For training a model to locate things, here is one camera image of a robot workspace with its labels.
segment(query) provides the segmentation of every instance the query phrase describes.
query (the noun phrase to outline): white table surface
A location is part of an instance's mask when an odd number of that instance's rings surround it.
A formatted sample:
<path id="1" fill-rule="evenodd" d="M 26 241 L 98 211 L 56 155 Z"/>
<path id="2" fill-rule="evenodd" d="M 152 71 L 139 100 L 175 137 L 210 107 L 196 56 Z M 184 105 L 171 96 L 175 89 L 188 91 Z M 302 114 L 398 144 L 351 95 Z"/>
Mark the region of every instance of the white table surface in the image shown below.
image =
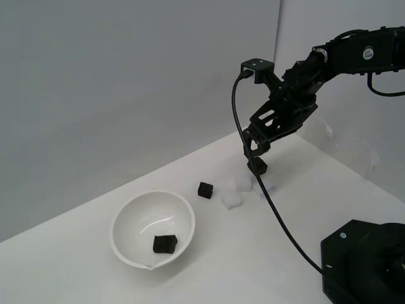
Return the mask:
<path id="1" fill-rule="evenodd" d="M 405 223 L 405 204 L 292 135 L 263 159 L 272 197 L 303 249 L 320 263 L 320 241 L 351 219 Z M 226 210 L 200 181 L 230 187 L 246 170 L 237 134 L 0 243 L 0 303 L 329 303 L 321 277 L 254 193 Z M 189 200 L 196 232 L 178 260 L 154 271 L 112 252 L 113 215 L 137 193 L 161 188 Z"/>

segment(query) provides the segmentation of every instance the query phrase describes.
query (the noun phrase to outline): white wall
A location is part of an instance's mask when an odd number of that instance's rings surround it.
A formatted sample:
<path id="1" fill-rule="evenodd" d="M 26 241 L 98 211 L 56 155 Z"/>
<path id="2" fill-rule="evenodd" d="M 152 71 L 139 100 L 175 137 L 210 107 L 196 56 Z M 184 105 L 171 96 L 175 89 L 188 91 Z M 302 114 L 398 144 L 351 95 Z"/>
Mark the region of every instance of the white wall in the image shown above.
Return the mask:
<path id="1" fill-rule="evenodd" d="M 346 30 L 405 25 L 404 12 L 403 0 L 282 0 L 276 72 L 281 76 L 313 46 Z M 404 91 L 405 72 L 381 74 L 374 84 L 383 92 Z M 317 95 L 319 108 L 299 134 L 405 201 L 405 97 L 376 96 L 359 75 L 340 75 Z"/>
<path id="2" fill-rule="evenodd" d="M 0 241 L 233 132 L 233 81 L 273 58 L 278 9 L 1 1 Z M 267 92 L 242 86 L 246 122 Z"/>

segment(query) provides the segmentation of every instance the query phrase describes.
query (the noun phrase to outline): white foam cube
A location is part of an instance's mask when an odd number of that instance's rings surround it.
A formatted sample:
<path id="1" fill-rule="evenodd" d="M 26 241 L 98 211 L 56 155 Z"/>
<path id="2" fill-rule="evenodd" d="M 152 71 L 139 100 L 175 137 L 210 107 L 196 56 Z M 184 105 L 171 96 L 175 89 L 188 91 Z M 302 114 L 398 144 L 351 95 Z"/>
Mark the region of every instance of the white foam cube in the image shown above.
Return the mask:
<path id="1" fill-rule="evenodd" d="M 221 194 L 223 205 L 229 210 L 243 204 L 242 198 L 234 190 L 224 190 Z"/>

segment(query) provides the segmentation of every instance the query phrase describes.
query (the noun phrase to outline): white label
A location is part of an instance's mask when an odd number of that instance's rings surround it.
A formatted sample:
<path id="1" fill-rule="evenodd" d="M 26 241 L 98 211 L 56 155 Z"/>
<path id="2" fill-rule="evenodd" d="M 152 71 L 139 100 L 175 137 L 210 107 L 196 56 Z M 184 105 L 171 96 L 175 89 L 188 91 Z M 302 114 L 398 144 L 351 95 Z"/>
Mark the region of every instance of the white label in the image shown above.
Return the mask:
<path id="1" fill-rule="evenodd" d="M 370 60 L 374 56 L 374 50 L 371 46 L 368 46 L 363 51 L 363 58 L 365 60 Z"/>

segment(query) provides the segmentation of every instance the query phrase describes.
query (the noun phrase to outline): white bowl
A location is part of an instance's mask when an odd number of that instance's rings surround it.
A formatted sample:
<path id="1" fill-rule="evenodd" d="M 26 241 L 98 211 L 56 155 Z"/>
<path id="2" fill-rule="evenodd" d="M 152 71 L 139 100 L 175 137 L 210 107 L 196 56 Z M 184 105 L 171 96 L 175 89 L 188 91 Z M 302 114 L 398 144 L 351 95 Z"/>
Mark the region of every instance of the white bowl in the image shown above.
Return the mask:
<path id="1" fill-rule="evenodd" d="M 191 242 L 194 212 L 183 197 L 169 191 L 141 194 L 114 218 L 109 240 L 117 257 L 128 265 L 153 270 L 174 261 Z M 154 253 L 154 236 L 176 235 L 174 254 Z"/>

